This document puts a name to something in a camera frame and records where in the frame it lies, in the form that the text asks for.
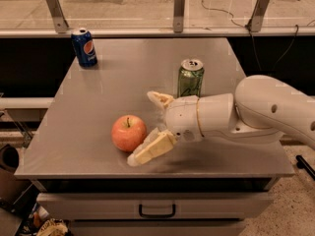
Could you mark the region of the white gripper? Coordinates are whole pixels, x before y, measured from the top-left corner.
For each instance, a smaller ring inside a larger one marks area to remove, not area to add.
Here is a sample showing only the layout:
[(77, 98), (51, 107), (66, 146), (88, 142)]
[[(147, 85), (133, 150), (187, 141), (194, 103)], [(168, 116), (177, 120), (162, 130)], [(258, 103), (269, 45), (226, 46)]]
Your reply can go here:
[(201, 141), (197, 118), (199, 98), (196, 95), (179, 97), (174, 100), (170, 94), (148, 91), (147, 97), (159, 109), (166, 109), (165, 124), (169, 131), (161, 131), (159, 128), (153, 129), (128, 156), (127, 163), (132, 167), (146, 164), (171, 151), (177, 140), (185, 143)]

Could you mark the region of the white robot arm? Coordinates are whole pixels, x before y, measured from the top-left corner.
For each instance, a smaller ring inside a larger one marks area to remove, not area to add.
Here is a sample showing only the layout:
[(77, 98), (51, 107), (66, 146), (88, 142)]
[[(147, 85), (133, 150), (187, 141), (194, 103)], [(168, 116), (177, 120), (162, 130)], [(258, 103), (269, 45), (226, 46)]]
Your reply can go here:
[(220, 137), (237, 143), (271, 143), (283, 134), (315, 148), (315, 101), (268, 76), (243, 79), (233, 93), (173, 98), (150, 91), (163, 124), (153, 129), (129, 157), (131, 166), (146, 164), (179, 142)]

